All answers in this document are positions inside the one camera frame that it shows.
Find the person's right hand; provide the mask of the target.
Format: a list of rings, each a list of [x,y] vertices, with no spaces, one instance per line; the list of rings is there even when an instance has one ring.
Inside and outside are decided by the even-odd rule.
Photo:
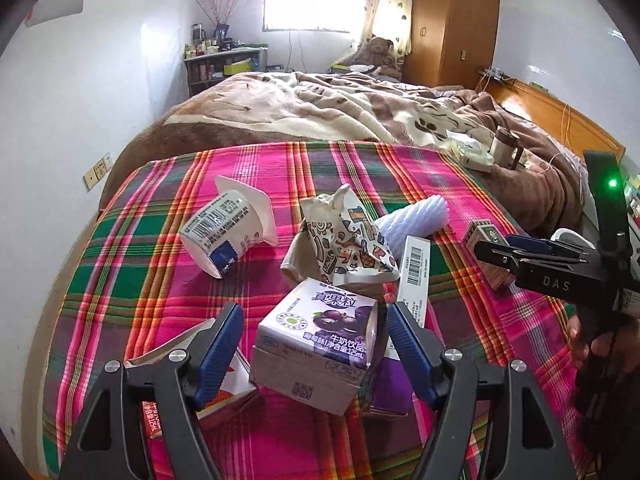
[[[587,344],[582,334],[582,322],[577,314],[574,314],[568,321],[568,346],[570,347],[570,358],[578,370],[581,370],[590,356],[590,344]]]

